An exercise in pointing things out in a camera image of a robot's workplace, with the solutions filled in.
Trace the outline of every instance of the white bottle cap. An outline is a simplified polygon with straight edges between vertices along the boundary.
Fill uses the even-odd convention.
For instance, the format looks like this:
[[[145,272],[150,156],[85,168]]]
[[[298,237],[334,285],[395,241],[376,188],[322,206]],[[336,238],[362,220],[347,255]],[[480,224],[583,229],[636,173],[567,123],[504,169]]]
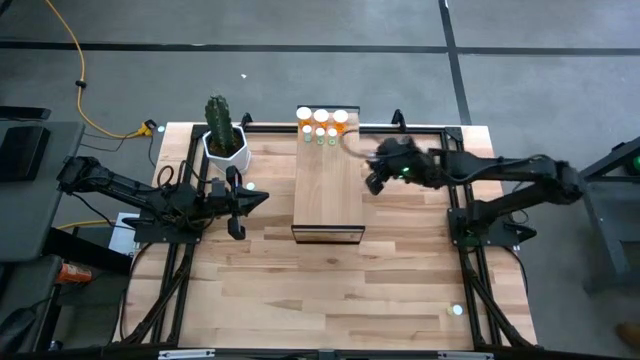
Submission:
[[[317,122],[325,122],[329,120],[329,112],[325,109],[316,110],[313,113],[313,118],[316,119]]]
[[[298,110],[296,110],[296,116],[298,117],[298,119],[300,120],[307,120],[309,118],[311,118],[311,109],[309,109],[308,107],[301,107]]]
[[[336,122],[339,122],[339,123],[347,122],[348,118],[349,118],[349,114],[347,114],[347,112],[344,110],[336,110],[336,112],[333,113],[333,119]]]
[[[453,314],[454,315],[462,315],[462,306],[453,305]]]

